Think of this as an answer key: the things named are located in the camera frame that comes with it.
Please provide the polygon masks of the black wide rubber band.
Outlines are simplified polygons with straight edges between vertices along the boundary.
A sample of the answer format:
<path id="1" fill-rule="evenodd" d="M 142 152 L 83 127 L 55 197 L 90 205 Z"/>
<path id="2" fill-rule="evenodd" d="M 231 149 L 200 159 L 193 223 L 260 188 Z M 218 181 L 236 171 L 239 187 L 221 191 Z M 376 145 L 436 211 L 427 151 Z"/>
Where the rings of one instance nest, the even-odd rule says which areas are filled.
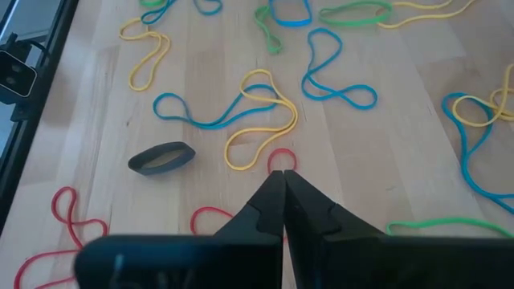
<path id="1" fill-rule="evenodd" d="M 155 161 L 158 157 L 163 157 L 166 153 L 175 152 L 179 152 L 179 154 L 174 159 L 164 162 L 161 165 L 147 167 L 151 161 Z M 152 148 L 146 149 L 145 151 L 131 157 L 128 160 L 128 167 L 132 171 L 143 176 L 167 173 L 182 167 L 189 161 L 192 161 L 195 155 L 195 150 L 185 142 L 168 142 L 153 146 Z"/>

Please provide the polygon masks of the yellow rubber band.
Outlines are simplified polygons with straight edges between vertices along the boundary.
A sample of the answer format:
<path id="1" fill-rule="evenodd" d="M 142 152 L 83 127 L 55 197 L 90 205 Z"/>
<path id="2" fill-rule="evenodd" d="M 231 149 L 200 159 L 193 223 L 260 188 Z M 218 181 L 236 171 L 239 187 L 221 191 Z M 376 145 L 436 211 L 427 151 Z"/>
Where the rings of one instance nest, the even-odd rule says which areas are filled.
<path id="1" fill-rule="evenodd" d="M 486 127 L 490 124 L 493 124 L 498 119 L 507 122 L 514 122 L 514 112 L 507 109 L 508 97 L 514 96 L 514 88 L 509 87 L 510 75 L 513 69 L 514 63 L 511 63 L 507 66 L 502 80 L 502 87 L 491 92 L 488 100 L 483 100 L 477 96 L 468 94 L 458 97 L 451 107 L 451 113 L 453 117 L 462 124 L 474 128 Z M 465 118 L 462 118 L 458 113 L 458 105 L 463 100 L 475 100 L 478 102 L 478 104 L 483 104 L 485 108 L 490 108 L 493 111 L 493 116 L 488 121 L 483 123 L 471 122 Z"/>
<path id="2" fill-rule="evenodd" d="M 144 30 L 137 35 L 127 35 L 125 31 L 130 28 L 132 25 L 141 24 L 144 27 Z M 118 32 L 118 36 L 120 39 L 124 41 L 139 41 L 144 39 L 155 39 L 156 46 L 143 58 L 139 60 L 139 62 L 132 68 L 132 70 L 128 74 L 128 86 L 135 92 L 142 92 L 147 90 L 151 84 L 153 83 L 155 72 L 157 66 L 164 59 L 164 57 L 169 52 L 171 48 L 171 39 L 169 36 L 162 34 L 158 31 L 152 31 L 148 25 L 144 24 L 140 18 L 132 18 L 129 19 L 126 23 L 124 23 Z M 148 79 L 144 84 L 137 86 L 135 83 L 135 77 L 138 71 L 150 60 L 154 59 L 154 62 L 149 70 Z"/>
<path id="3" fill-rule="evenodd" d="M 409 7 L 414 8 L 417 10 L 438 10 L 442 9 L 444 7 L 450 6 L 453 3 L 454 0 L 443 0 L 443 2 L 438 4 L 421 4 L 416 2 L 408 2 L 408 1 L 396 1 L 392 2 L 391 6 L 393 8 L 395 7 Z M 384 22 L 378 22 L 377 26 L 383 29 L 393 30 L 397 29 L 401 26 L 405 26 L 406 24 L 412 23 L 412 22 L 419 22 L 423 20 L 439 20 L 439 19 L 447 19 L 447 18 L 453 18 L 461 13 L 463 13 L 469 6 L 471 6 L 474 2 L 477 0 L 466 0 L 466 3 L 458 8 L 455 11 L 449 12 L 449 13 L 443 13 L 443 14 L 420 14 L 416 15 L 411 18 L 403 19 L 400 22 L 397 23 L 384 23 Z"/>
<path id="4" fill-rule="evenodd" d="M 266 97 L 262 97 L 262 96 L 253 95 L 253 94 L 251 94 L 249 92 L 245 92 L 244 88 L 245 88 L 246 82 L 254 75 L 265 75 L 268 78 L 268 80 L 269 80 L 269 84 L 271 85 L 272 91 L 278 96 L 278 98 L 277 99 L 266 98 Z M 285 125 L 283 125 L 282 127 L 278 127 L 278 128 L 273 128 L 273 127 L 250 127 L 250 128 L 244 128 L 244 129 L 241 129 L 241 130 L 238 130 L 238 131 L 234 132 L 228 138 L 228 140 L 225 143 L 224 150 L 223 150 L 224 161 L 226 162 L 226 164 L 231 169 L 236 170 L 236 171 L 244 171 L 244 170 L 247 170 L 247 169 L 249 169 L 249 168 L 251 168 L 252 166 L 255 165 L 255 163 L 257 162 L 257 160 L 259 158 L 260 153 L 262 152 L 262 150 L 269 143 L 271 143 L 272 141 L 274 141 L 275 139 L 277 139 L 277 138 L 279 138 L 279 137 L 281 137 L 283 135 L 288 134 L 290 131 L 292 131 L 295 128 L 295 126 L 298 123 L 299 113 L 298 113 L 298 109 L 293 104 L 293 102 L 291 100 L 289 100 L 276 87 L 275 81 L 273 80 L 273 76 L 269 72 L 269 70 L 266 70 L 266 69 L 263 69 L 263 68 L 257 68 L 255 70 L 251 70 L 251 71 L 247 72 L 244 75 L 244 77 L 241 79 L 240 83 L 239 83 L 239 91 L 243 94 L 244 97 L 246 97 L 248 99 L 251 99 L 251 100 L 283 105 L 292 114 L 291 119 Z M 262 142 L 262 144 L 256 149 L 255 155 L 253 156 L 253 158 L 250 160 L 250 162 L 248 164 L 246 164 L 246 165 L 234 165 L 234 164 L 232 164 L 231 161 L 230 161 L 230 158 L 229 158 L 230 144 L 232 143 L 233 140 L 235 140 L 239 136 L 241 136 L 243 134 L 247 134 L 247 133 L 252 133 L 252 132 L 270 132 L 271 135 L 266 140 L 264 140 Z"/>

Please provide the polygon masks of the blue rubber band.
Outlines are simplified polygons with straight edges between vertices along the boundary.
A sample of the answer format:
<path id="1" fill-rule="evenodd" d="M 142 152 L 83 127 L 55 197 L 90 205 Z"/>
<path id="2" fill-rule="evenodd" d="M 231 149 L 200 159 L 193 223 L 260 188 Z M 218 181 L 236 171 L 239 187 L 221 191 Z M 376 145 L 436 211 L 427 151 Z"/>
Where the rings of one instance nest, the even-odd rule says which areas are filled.
<path id="1" fill-rule="evenodd" d="M 271 111 L 273 108 L 275 108 L 277 106 L 277 103 L 271 102 L 267 106 L 250 108 L 250 109 L 241 111 L 240 113 L 237 113 L 237 114 L 233 115 L 232 117 L 229 117 L 229 114 L 234 110 L 235 106 L 243 99 L 243 97 L 244 97 L 243 93 L 239 93 L 235 97 L 233 102 L 228 106 L 226 111 L 218 119 L 213 120 L 211 122 L 196 121 L 193 118 L 186 101 L 184 99 L 182 99 L 179 95 L 172 93 L 172 92 L 165 92 L 156 97 L 156 99 L 153 101 L 153 113 L 157 118 L 159 118 L 161 120 L 180 120 L 187 124 L 191 124 L 196 128 L 205 129 L 205 130 L 216 130 L 216 129 L 225 128 L 228 125 L 234 123 L 235 121 L 237 121 L 239 119 L 242 119 L 245 116 L 253 115 L 253 114 L 256 114 L 259 112 Z M 185 115 L 184 116 L 177 116 L 177 115 L 167 116 L 167 115 L 161 114 L 159 112 L 158 108 L 159 108 L 159 105 L 161 104 L 161 102 L 166 99 L 178 100 L 181 103 L 182 107 L 184 108 Z"/>
<path id="2" fill-rule="evenodd" d="M 312 10 L 309 5 L 308 0 L 302 0 L 302 3 L 304 5 L 305 10 L 308 13 L 308 17 L 305 19 L 299 19 L 299 20 L 283 20 L 279 18 L 275 12 L 274 9 L 274 2 L 275 0 L 268 0 L 268 6 L 270 9 L 271 17 L 280 25 L 284 27 L 303 27 L 308 26 L 312 23 Z"/>
<path id="3" fill-rule="evenodd" d="M 488 198 L 490 201 L 493 201 L 498 206 L 505 209 L 510 214 L 514 215 L 514 207 L 511 207 L 509 204 L 507 204 L 504 199 L 514 199 L 514 193 L 508 193 L 508 194 L 499 194 L 499 193 L 491 193 L 484 189 L 482 189 L 472 178 L 468 165 L 469 160 L 472 156 L 472 154 L 483 144 L 483 142 L 489 137 L 489 135 L 492 132 L 493 125 L 489 124 L 485 131 L 483 132 L 483 135 L 479 138 L 479 140 L 475 143 L 473 147 L 470 149 L 467 146 L 467 134 L 466 130 L 464 128 L 464 124 L 462 124 L 455 116 L 453 116 L 453 113 L 448 108 L 447 103 L 450 100 L 455 100 L 461 96 L 465 96 L 466 93 L 464 92 L 452 92 L 446 96 L 443 97 L 441 108 L 443 110 L 443 113 L 455 124 L 456 128 L 459 131 L 460 134 L 460 140 L 461 140 L 461 159 L 460 159 L 460 167 L 461 167 L 461 173 L 463 175 L 463 179 L 465 182 L 471 187 L 471 189 L 481 195 L 482 197 Z"/>
<path id="4" fill-rule="evenodd" d="M 321 63 L 315 65 L 316 49 L 315 44 L 313 42 L 313 38 L 317 35 L 328 36 L 336 42 L 337 48 L 326 60 L 323 60 Z M 377 105 L 378 93 L 374 88 L 367 84 L 358 83 L 350 85 L 346 88 L 334 89 L 329 86 L 325 86 L 314 79 L 314 75 L 317 72 L 327 67 L 341 54 L 344 44 L 340 36 L 338 36 L 335 32 L 329 30 L 328 28 L 318 27 L 308 32 L 307 44 L 310 49 L 310 60 L 307 65 L 306 72 L 304 73 L 300 81 L 300 90 L 302 91 L 304 96 L 306 96 L 310 100 L 315 101 L 325 101 L 336 97 L 341 98 L 342 100 L 346 101 L 350 106 L 359 110 L 370 110 Z M 372 101 L 369 104 L 359 104 L 358 102 L 349 97 L 349 93 L 356 91 L 368 92 L 372 97 Z"/>
<path id="5" fill-rule="evenodd" d="M 167 12 L 167 10 L 176 2 L 177 0 L 164 0 L 163 4 L 155 7 L 147 7 L 148 11 L 144 12 L 141 16 L 141 21 L 145 25 L 152 25 L 158 22 L 163 15 Z M 219 13 L 223 8 L 222 0 L 205 0 L 206 2 L 215 3 L 215 7 L 212 10 L 204 10 L 199 4 L 200 0 L 193 0 L 193 3 L 200 14 L 205 16 L 211 16 Z"/>

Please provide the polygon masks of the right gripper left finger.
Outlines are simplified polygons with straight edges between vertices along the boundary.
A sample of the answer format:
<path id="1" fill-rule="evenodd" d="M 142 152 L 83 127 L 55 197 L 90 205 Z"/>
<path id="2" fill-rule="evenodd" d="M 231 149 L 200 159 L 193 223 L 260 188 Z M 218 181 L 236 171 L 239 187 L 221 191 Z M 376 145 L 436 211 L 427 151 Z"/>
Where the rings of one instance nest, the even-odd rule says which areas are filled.
<path id="1" fill-rule="evenodd" d="M 113 234 L 75 257 L 80 289 L 280 289 L 285 178 L 271 173 L 213 235 Z"/>

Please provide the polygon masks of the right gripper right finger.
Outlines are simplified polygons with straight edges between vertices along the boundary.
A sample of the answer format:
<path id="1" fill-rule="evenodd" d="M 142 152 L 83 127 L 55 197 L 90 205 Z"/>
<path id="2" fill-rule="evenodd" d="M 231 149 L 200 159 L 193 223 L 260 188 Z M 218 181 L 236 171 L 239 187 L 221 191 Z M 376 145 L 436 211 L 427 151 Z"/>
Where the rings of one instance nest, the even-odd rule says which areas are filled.
<path id="1" fill-rule="evenodd" d="M 285 173 L 285 229 L 298 289 L 509 289 L 514 240 L 394 237 L 298 173 Z"/>

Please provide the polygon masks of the red rubber band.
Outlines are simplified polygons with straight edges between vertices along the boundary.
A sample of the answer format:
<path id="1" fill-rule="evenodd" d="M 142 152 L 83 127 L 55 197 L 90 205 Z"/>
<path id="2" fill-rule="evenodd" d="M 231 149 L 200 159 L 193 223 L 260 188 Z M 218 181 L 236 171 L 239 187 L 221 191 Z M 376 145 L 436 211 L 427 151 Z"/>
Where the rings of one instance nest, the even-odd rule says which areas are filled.
<path id="1" fill-rule="evenodd" d="M 274 158 L 280 154 L 286 154 L 288 156 L 290 156 L 293 160 L 293 166 L 292 166 L 292 170 L 295 171 L 298 167 L 298 161 L 297 161 L 297 157 L 296 157 L 296 154 L 290 150 L 290 149 L 286 149 L 286 148 L 277 148 L 275 150 L 273 150 L 268 159 L 267 159 L 267 173 L 268 174 L 271 174 L 272 173 L 272 162 L 274 160 Z M 222 209 L 219 209 L 217 207 L 213 207 L 213 206 L 203 206 L 203 207 L 200 207 L 198 209 L 196 209 L 191 217 L 190 217 L 190 232 L 193 234 L 193 235 L 198 235 L 198 231 L 197 231 L 197 219 L 199 218 L 199 216 L 201 214 L 204 214 L 204 213 L 216 213 L 216 214 L 221 214 L 225 217 L 228 217 L 228 218 L 233 218 L 234 215 L 233 214 L 230 214 L 228 212 L 226 212 L 225 210 L 222 210 Z"/>
<path id="2" fill-rule="evenodd" d="M 58 204 L 59 199 L 65 194 L 70 194 L 70 201 L 67 206 L 67 210 L 65 215 L 63 216 L 59 212 Z M 39 254 L 35 254 L 24 261 L 24 263 L 19 267 L 13 282 L 13 289 L 22 289 L 22 279 L 26 272 L 26 270 L 36 261 L 39 261 L 42 258 L 55 257 L 62 254 L 77 254 L 81 249 L 84 248 L 84 244 L 79 238 L 78 234 L 75 231 L 77 226 L 88 226 L 88 225 L 99 225 L 101 228 L 101 237 L 107 236 L 109 232 L 108 224 L 104 220 L 99 218 L 91 218 L 85 219 L 82 221 L 74 221 L 74 210 L 76 208 L 78 201 L 78 193 L 76 189 L 71 186 L 64 186 L 56 191 L 53 198 L 51 199 L 51 213 L 53 217 L 60 223 L 64 224 L 67 228 L 67 232 L 73 243 L 75 244 L 75 249 L 69 250 L 54 250 L 43 252 Z"/>

